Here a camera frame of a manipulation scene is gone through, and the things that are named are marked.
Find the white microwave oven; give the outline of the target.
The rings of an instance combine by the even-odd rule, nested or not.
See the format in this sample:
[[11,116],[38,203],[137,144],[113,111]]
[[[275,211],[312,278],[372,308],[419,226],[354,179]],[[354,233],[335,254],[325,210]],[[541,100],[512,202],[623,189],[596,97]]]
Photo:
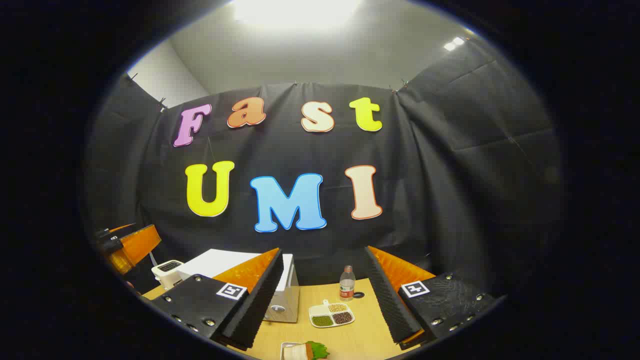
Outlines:
[[[201,255],[178,266],[176,271],[182,280],[194,274],[212,278],[257,256],[258,253],[208,249]],[[292,254],[284,253],[282,259],[283,271],[263,319],[271,322],[296,323],[300,294],[297,271]]]

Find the white divided plate of beans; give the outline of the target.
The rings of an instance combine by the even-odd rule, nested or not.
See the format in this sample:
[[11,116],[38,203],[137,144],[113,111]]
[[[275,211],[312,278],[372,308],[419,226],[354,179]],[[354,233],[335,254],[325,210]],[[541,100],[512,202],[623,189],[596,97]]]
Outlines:
[[352,324],[355,315],[347,303],[323,300],[308,308],[308,319],[314,328],[325,329]]

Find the toast sandwich with lettuce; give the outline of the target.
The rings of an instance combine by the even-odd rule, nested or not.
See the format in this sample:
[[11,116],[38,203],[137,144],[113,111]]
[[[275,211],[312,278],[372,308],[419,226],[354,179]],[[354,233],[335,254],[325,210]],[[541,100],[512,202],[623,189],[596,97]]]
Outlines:
[[326,345],[307,341],[292,347],[290,358],[288,360],[327,360],[330,353]]

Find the white toaster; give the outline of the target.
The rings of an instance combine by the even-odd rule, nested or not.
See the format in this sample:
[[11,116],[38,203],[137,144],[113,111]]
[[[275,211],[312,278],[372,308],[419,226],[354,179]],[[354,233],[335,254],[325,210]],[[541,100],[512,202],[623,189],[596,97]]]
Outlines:
[[179,260],[168,260],[151,268],[154,278],[160,283],[165,291],[173,289],[183,281],[178,268],[183,265]]

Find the large ceiling light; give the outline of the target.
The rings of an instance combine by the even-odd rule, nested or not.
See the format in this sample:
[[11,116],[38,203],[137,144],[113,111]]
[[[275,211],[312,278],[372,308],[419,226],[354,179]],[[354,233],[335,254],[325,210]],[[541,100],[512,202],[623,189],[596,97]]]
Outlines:
[[325,28],[349,21],[363,0],[233,0],[236,21],[268,28]]

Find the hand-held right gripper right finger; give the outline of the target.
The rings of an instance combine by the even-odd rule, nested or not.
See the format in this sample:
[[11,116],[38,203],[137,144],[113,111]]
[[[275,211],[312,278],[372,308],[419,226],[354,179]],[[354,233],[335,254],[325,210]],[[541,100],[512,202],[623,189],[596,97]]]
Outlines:
[[373,246],[366,275],[391,339],[403,349],[448,337],[489,310],[496,298],[453,272],[435,275]]

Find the white ribbed tray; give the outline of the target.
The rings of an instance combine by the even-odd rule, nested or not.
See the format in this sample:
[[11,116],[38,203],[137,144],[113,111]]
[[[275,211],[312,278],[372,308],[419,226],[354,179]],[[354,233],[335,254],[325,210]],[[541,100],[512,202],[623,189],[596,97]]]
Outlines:
[[283,342],[279,360],[309,360],[304,342]]

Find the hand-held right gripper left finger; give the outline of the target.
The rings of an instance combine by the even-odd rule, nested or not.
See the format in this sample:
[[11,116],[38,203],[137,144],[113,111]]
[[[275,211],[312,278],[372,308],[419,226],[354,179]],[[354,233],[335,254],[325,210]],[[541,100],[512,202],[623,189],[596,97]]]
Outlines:
[[283,270],[282,250],[274,248],[219,275],[188,276],[150,304],[197,337],[247,350],[253,346]]

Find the clear plastic bottle red label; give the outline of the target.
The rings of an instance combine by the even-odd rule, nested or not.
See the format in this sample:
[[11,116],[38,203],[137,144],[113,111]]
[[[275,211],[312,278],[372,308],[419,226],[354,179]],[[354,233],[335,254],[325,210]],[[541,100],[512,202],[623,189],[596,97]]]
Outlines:
[[352,265],[345,265],[339,279],[339,297],[343,302],[350,301],[354,298],[355,293],[355,274]]

